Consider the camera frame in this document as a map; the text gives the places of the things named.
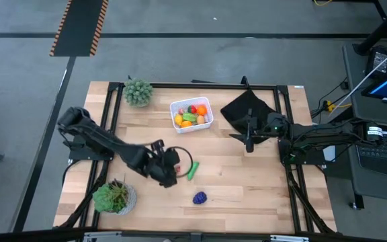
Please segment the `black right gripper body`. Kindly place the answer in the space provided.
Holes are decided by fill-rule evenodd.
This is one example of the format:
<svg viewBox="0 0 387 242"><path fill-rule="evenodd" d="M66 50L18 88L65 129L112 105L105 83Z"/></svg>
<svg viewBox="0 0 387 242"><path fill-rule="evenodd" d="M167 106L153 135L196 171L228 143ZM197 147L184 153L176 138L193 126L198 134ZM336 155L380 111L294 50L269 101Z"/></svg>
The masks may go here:
<svg viewBox="0 0 387 242"><path fill-rule="evenodd" d="M252 113L252 109L249 109L247 114L246 152L253 152L254 138L282 137L287 133L290 123L283 114L269 113L267 124L262 128L258 128L258 117L254 117Z"/></svg>

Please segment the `black stand leg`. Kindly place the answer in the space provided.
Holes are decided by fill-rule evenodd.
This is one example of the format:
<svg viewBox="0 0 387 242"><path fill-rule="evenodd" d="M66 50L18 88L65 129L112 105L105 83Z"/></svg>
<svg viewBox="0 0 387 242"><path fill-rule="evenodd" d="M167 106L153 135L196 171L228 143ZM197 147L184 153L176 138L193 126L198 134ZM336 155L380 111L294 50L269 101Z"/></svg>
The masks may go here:
<svg viewBox="0 0 387 242"><path fill-rule="evenodd" d="M378 10L382 23L361 44L353 45L354 51L359 55L367 54L381 39L387 38L387 15L379 0L371 0L371 2Z"/></svg>

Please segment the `black hazard striped floor mat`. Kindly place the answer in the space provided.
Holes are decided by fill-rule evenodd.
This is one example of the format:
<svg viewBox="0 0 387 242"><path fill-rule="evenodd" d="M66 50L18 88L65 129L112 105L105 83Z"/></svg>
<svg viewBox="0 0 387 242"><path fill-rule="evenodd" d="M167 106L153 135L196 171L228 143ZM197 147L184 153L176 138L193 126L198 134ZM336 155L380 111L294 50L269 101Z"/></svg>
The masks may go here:
<svg viewBox="0 0 387 242"><path fill-rule="evenodd" d="M68 0L50 56L95 56L109 0Z"/></svg>

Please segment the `white rod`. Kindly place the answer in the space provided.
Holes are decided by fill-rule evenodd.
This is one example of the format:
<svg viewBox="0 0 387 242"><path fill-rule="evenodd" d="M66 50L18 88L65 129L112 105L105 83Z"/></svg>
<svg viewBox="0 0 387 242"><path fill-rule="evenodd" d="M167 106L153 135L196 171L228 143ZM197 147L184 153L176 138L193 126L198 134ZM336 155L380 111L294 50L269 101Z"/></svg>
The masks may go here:
<svg viewBox="0 0 387 242"><path fill-rule="evenodd" d="M387 54L380 54L379 57L376 57L377 53L377 51L372 51L370 53L373 55L372 69L366 72L365 77L347 95L343 96L343 99L337 104L337 106L342 106L343 102L360 89L363 83L375 72L381 73L381 75L387 74Z"/></svg>

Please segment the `pale green bushy potted plant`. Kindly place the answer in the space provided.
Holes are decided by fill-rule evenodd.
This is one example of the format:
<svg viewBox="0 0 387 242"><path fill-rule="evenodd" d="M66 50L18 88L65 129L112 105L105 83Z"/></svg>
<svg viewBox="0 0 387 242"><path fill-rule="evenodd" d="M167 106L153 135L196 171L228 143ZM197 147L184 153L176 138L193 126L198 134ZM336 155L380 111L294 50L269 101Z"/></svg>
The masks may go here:
<svg viewBox="0 0 387 242"><path fill-rule="evenodd" d="M124 97L130 106L142 108L150 104L153 87L148 81L129 79L124 85Z"/></svg>

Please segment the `green toy cucumber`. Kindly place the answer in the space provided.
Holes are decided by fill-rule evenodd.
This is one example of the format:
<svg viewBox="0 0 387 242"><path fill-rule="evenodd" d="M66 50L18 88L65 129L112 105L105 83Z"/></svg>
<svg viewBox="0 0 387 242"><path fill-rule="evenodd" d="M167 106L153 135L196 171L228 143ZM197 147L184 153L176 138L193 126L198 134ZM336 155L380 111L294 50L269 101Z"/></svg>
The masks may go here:
<svg viewBox="0 0 387 242"><path fill-rule="evenodd" d="M191 169L189 170L188 174L187 174L187 180L188 181L191 181L197 171L199 167L199 163L198 162L193 162L193 165L191 167Z"/></svg>

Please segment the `dark grey desk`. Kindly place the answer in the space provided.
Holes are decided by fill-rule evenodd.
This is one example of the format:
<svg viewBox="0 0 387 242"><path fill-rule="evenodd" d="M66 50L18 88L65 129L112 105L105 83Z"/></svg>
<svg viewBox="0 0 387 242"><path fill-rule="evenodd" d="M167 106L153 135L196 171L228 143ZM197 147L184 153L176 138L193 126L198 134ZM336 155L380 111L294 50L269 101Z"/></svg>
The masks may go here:
<svg viewBox="0 0 387 242"><path fill-rule="evenodd" d="M364 70L368 58L355 52L352 44L343 46L343 60L349 88L353 89L365 77ZM373 97L366 97L358 90L351 95L352 106L338 115L340 119L361 118L372 120L387 128L387 103ZM351 147L344 155L351 169L351 182L356 196L369 196L387 200L387 175L363 168L359 164L360 153Z"/></svg>

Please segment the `white plastic basket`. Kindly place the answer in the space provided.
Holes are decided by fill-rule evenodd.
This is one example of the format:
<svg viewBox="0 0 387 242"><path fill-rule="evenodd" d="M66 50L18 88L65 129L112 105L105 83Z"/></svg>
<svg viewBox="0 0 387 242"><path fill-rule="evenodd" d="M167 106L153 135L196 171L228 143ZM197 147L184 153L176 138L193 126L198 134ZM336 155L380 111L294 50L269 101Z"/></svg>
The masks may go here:
<svg viewBox="0 0 387 242"><path fill-rule="evenodd" d="M204 117L203 124L194 124L194 122L192 122L191 126L181 127L180 125L178 125L176 123L175 117L176 117L176 115L179 114L179 109L183 108L184 110L187 110L187 108L189 106L195 106L196 109L198 109L200 106L205 107L206 113L203 115L203 117ZM208 98L206 98L206 97L195 97L195 98L191 98L191 99L176 101L176 102L171 103L169 108L171 111L171 116L173 118L173 126L176 129L177 133L179 133L179 134L207 129L211 126L211 123L213 123L213 121L214 121L214 116L212 113L210 102L209 102Z"/></svg>

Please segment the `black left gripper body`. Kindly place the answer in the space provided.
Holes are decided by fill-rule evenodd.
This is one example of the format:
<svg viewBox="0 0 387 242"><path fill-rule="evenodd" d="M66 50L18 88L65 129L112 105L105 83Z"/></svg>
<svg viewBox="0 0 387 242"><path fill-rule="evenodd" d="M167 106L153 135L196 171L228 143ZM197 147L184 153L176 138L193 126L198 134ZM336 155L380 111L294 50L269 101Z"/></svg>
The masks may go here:
<svg viewBox="0 0 387 242"><path fill-rule="evenodd" d="M151 143L151 157L148 158L145 172L147 175L174 175L175 166L180 163L178 152L175 148L164 149L163 140Z"/></svg>

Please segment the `silver bracket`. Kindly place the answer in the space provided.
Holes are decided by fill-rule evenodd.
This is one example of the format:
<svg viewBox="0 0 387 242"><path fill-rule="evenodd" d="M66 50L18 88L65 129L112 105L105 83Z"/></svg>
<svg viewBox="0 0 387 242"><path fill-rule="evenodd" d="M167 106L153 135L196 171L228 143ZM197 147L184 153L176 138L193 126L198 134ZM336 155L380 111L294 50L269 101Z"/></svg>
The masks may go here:
<svg viewBox="0 0 387 242"><path fill-rule="evenodd" d="M270 242L310 242L308 237L270 235Z"/></svg>
<svg viewBox="0 0 387 242"><path fill-rule="evenodd" d="M98 239L118 239L121 237L121 231L88 232L84 234L83 242L97 242Z"/></svg>

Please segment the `black cloth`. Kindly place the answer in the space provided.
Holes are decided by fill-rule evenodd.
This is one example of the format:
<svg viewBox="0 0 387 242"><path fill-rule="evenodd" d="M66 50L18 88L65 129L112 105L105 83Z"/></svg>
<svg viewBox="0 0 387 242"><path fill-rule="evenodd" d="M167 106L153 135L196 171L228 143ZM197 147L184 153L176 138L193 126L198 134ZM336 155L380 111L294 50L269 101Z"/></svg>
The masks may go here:
<svg viewBox="0 0 387 242"><path fill-rule="evenodd" d="M231 123L232 121L241 118L247 118L249 109L252 109L252 115L254 117L258 117L258 128L262 128L267 124L267 116L269 113L276 112L263 100L259 99L250 89L242 93L228 105L224 106L220 112L225 120ZM232 127L239 132L239 134L247 134L247 123L244 126ZM268 138L254 138L254 145L262 143L267 139Z"/></svg>

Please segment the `black power adapter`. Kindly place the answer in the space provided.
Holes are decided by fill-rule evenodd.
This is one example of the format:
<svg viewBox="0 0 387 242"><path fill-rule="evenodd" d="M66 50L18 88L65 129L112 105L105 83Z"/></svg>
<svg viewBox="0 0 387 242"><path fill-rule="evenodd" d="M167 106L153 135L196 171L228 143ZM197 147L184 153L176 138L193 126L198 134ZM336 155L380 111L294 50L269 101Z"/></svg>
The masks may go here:
<svg viewBox="0 0 387 242"><path fill-rule="evenodd" d="M377 79L387 74L387 61L380 64L387 58L387 47L376 46L370 50L365 73L371 73L370 78Z"/></svg>

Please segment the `white paper sheet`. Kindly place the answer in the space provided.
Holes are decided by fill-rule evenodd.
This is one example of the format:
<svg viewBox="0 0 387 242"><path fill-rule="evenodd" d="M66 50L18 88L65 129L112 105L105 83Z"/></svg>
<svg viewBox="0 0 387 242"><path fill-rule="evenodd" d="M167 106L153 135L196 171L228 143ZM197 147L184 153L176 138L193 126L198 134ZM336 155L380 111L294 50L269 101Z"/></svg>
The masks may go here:
<svg viewBox="0 0 387 242"><path fill-rule="evenodd" d="M336 157L336 147L334 145L328 146L327 148L323 149L323 154L325 161L333 162Z"/></svg>

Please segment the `dark green leafy potted plant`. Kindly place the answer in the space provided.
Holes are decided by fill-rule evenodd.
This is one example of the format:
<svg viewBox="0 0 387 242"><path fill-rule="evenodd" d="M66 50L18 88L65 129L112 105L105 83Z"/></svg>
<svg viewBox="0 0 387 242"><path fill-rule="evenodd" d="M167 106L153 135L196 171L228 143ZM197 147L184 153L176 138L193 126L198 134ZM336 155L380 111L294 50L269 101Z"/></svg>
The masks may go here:
<svg viewBox="0 0 387 242"><path fill-rule="evenodd" d="M93 202L97 212L126 215L136 206L137 193L133 186L115 179L93 193Z"/></svg>

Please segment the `black rig beam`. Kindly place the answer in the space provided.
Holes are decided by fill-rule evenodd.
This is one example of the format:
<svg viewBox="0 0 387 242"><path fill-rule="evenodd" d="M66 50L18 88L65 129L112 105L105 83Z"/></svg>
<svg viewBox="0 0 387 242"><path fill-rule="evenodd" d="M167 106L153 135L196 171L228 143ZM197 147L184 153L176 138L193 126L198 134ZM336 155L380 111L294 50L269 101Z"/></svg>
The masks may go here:
<svg viewBox="0 0 387 242"><path fill-rule="evenodd" d="M63 228L39 231L21 231L0 233L0 242L67 242L83 239L85 233L99 232L94 227ZM121 231L122 237L166 237L169 239L187 239L190 242L202 242L206 239L260 240L270 242L270 235L248 233L204 233L204 232L156 232L156 231ZM308 237L310 242L387 242L383 239L352 237L339 233L297 232L288 236Z"/></svg>

